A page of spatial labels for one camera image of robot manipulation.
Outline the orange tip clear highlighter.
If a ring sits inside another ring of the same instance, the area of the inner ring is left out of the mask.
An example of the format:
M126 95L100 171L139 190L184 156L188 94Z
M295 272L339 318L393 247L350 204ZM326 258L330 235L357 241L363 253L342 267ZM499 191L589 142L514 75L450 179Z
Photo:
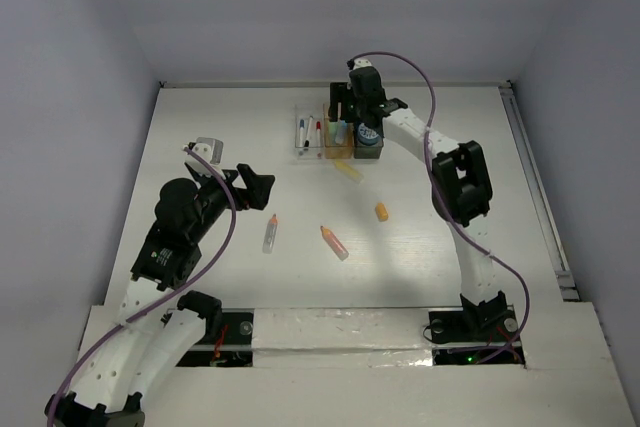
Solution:
M274 247L275 239L277 235L277 228L278 228L278 218L276 214L273 214L266 226L263 245L262 245L263 253L271 254L273 252L273 247Z

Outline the clear plastic container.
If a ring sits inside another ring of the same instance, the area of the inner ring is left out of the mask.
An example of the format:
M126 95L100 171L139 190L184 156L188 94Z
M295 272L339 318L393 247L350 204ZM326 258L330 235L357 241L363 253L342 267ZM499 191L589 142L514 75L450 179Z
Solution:
M319 105L296 104L294 107L294 160L324 159L324 117Z

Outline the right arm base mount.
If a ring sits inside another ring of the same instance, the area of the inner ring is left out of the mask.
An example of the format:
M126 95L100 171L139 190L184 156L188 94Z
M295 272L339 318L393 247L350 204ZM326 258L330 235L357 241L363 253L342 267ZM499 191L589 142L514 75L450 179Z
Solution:
M525 364L515 336L519 324L502 291L478 304L460 295L460 302L459 308L429 312L422 335L432 345L435 365Z

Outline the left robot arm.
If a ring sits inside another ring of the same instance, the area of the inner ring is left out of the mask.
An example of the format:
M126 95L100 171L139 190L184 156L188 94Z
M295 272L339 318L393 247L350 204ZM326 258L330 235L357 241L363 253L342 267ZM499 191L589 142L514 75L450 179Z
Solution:
M185 164L164 184L110 330L77 361L50 398L50 426L141 426L153 394L198 341L224 335L222 303L192 285L200 241L225 212L266 208L275 183L248 165Z

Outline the blue capped white pen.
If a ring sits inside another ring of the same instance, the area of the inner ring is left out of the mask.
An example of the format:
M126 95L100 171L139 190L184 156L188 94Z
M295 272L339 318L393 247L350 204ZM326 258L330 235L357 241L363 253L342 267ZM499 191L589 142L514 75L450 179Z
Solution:
M304 148L306 142L306 122L303 118L299 120L297 147Z

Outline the blue tape roll front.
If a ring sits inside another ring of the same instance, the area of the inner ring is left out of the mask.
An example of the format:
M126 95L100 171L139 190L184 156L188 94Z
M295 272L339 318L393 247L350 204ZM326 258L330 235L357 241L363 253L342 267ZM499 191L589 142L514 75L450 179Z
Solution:
M359 146L373 147L381 141L381 136L374 129L360 123L356 129L356 141Z

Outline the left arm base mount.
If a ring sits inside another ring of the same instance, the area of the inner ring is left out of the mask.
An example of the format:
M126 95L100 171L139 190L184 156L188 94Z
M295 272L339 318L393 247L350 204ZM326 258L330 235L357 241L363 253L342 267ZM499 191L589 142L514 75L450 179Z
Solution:
M253 365L253 310L225 310L217 337L205 337L178 361L183 368L235 368Z

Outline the dark grey plastic container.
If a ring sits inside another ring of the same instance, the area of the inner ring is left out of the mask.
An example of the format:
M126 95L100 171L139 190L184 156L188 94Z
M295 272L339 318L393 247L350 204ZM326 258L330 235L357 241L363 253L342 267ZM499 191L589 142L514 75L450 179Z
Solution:
M353 157L355 159L379 159L382 153L382 149L384 147L384 141L382 136L378 133L381 136L381 141L379 142L378 145L375 145L373 147L359 146L356 141L356 129L360 123L361 122L356 123L354 126Z

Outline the blue highlighter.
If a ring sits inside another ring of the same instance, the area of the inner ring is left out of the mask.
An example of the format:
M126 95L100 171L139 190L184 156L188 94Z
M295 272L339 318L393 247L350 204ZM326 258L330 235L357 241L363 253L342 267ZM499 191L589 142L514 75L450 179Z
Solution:
M338 122L337 134L335 137L335 143L337 145L344 145L347 139L348 124L345 121Z

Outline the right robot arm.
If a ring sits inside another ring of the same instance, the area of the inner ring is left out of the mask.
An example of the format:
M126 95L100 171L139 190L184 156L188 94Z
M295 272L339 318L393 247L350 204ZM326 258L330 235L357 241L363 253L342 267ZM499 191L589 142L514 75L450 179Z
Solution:
M375 131L425 163L432 202L454 240L461 275L460 326L470 338L491 333L507 313L495 280L486 216L493 188L482 147L436 132L408 104L386 96L379 71L364 57L348 62L349 80L330 84L329 117Z

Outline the yellow highlighter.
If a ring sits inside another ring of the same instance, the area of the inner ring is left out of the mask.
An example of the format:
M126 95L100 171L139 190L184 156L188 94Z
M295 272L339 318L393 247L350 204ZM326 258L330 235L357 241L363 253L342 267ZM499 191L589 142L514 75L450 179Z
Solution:
M360 183L363 180L363 174L346 162L342 160L334 160L333 165L340 173L348 177L353 182Z

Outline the black capped white pen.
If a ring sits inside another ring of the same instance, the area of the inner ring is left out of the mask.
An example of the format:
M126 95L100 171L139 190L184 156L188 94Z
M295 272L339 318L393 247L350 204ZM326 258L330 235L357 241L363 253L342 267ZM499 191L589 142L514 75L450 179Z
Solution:
M315 121L314 117L310 116L306 122L306 142L304 147L305 149L308 149L311 146L311 142L315 132L314 121Z

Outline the green highlighter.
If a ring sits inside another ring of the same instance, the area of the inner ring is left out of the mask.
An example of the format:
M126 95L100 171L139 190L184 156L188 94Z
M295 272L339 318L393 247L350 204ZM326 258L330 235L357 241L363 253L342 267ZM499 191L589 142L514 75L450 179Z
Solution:
M331 143L335 142L337 129L338 129L338 123L337 122L328 122L328 124L327 124L327 133L328 133L329 141Z

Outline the orange pink highlighter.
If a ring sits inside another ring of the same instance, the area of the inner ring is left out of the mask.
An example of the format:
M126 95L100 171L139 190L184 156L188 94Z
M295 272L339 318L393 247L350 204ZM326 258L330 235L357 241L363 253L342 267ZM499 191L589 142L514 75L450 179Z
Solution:
M340 261L344 261L349 257L348 250L339 241L335 234L327 227L320 227L321 236L333 253L338 257Z

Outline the orange highlighter cap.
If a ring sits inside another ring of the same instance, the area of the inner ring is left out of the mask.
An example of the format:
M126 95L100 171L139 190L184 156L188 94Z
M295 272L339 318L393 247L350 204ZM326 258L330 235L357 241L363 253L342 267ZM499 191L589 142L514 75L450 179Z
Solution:
M389 219L388 211L383 203L376 204L375 213L380 222L385 222Z

